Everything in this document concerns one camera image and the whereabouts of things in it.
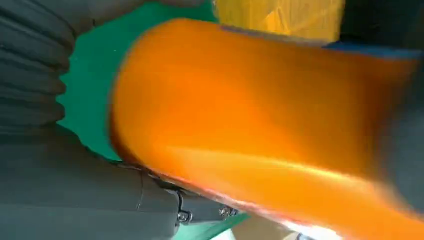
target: orange tube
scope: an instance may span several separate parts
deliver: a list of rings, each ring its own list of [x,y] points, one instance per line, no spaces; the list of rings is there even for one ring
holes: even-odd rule
[[[414,64],[174,20],[122,66],[115,142],[127,160],[275,221],[348,239],[424,236],[375,143]]]

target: screw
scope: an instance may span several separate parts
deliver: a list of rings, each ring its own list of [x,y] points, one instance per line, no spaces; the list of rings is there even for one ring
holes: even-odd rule
[[[178,213],[177,221],[180,223],[188,223],[191,221],[192,215],[189,212],[180,211]]]

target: green floor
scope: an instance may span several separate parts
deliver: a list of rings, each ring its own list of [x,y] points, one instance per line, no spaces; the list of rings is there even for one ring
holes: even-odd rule
[[[216,20],[208,2],[197,8],[184,9],[147,3],[135,12],[82,36],[71,58],[70,73],[62,78],[67,92],[59,98],[66,107],[66,118],[61,124],[76,132],[92,150],[111,160],[119,160],[109,145],[106,117],[109,92],[120,63],[142,32],[178,17]],[[242,219],[244,216],[219,225],[183,227],[175,240],[209,240]]]

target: orange plastic cover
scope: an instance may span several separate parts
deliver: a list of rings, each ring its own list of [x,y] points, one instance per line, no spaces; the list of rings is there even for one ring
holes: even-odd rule
[[[413,65],[173,20],[121,69],[114,140],[128,161],[280,223],[424,236],[385,183],[375,139]]]

